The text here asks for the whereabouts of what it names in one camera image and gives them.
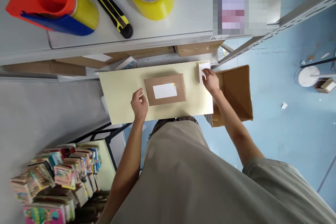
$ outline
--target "hand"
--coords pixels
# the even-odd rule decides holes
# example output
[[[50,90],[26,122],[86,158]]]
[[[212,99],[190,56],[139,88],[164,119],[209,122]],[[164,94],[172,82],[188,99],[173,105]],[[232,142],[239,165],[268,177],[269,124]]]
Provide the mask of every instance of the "hand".
[[[205,74],[205,77],[202,76],[203,84],[213,96],[217,91],[220,91],[218,77],[211,69],[205,68],[202,71]]]
[[[148,104],[145,96],[142,94],[142,88],[138,89],[132,97],[131,106],[134,111],[134,118],[145,121]]]

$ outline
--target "person's left hand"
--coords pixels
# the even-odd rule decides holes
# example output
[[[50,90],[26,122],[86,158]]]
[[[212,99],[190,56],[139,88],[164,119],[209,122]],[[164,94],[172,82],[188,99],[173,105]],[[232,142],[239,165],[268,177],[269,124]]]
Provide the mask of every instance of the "person's left hand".
[[[138,89],[133,94],[131,106],[134,111],[134,118],[145,121],[148,111],[148,104],[145,96],[142,94],[142,88]]]

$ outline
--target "person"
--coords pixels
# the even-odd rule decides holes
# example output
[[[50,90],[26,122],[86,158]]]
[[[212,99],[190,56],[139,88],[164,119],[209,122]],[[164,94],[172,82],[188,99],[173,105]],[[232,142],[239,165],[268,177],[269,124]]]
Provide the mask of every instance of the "person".
[[[133,127],[98,223],[336,223],[333,210],[298,170],[264,157],[219,89],[216,74],[203,72],[242,172],[210,151],[195,120],[171,119],[154,128],[139,176],[148,110],[139,89],[131,101]]]

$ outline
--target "floor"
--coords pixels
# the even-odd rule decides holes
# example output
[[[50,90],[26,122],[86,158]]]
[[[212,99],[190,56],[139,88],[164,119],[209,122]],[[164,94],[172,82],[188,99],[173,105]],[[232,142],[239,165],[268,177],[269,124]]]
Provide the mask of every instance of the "floor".
[[[305,0],[282,0],[284,16]],[[248,39],[229,40],[237,48]],[[270,159],[294,165],[324,200],[336,210],[336,91],[322,94],[295,81],[300,62],[308,55],[319,61],[330,58],[336,46],[336,6],[268,39],[216,70],[250,65],[253,121],[244,122],[253,140]],[[332,73],[330,63],[319,65]],[[281,109],[283,102],[288,104]],[[242,164],[225,128],[211,128],[205,118],[195,117],[210,149],[239,170]],[[145,122],[142,164],[148,136],[155,121]],[[125,131],[126,139],[131,128]]]
[[[46,148],[67,143],[109,121],[99,82],[0,81],[0,219],[24,223],[9,179]]]

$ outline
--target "cardboard box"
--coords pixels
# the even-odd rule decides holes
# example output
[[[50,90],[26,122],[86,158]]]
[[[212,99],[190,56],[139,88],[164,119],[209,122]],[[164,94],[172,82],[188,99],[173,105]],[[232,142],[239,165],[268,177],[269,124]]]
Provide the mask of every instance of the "cardboard box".
[[[132,50],[132,51],[123,51],[123,52],[111,52],[105,53],[110,57],[118,57],[118,58],[127,58],[132,56],[135,59],[153,57],[163,54],[172,54],[175,53],[174,47],[155,47],[155,48],[146,48],[146,49],[139,49],[139,50]]]
[[[335,87],[336,82],[333,78],[324,78],[322,80],[319,80],[314,86],[314,88],[319,93],[330,93]]]
[[[84,66],[57,62],[55,60],[13,64],[4,66],[4,68],[10,72],[86,76]]]
[[[144,82],[150,106],[187,100],[183,74],[145,79]]]
[[[239,66],[215,72],[219,79],[219,87],[241,121],[253,120],[253,109],[250,93],[250,67]],[[224,126],[216,103],[213,114],[204,115],[212,127]]]
[[[196,44],[185,44],[174,46],[180,57],[187,57],[199,54],[213,53],[224,43],[225,40],[209,41]]]

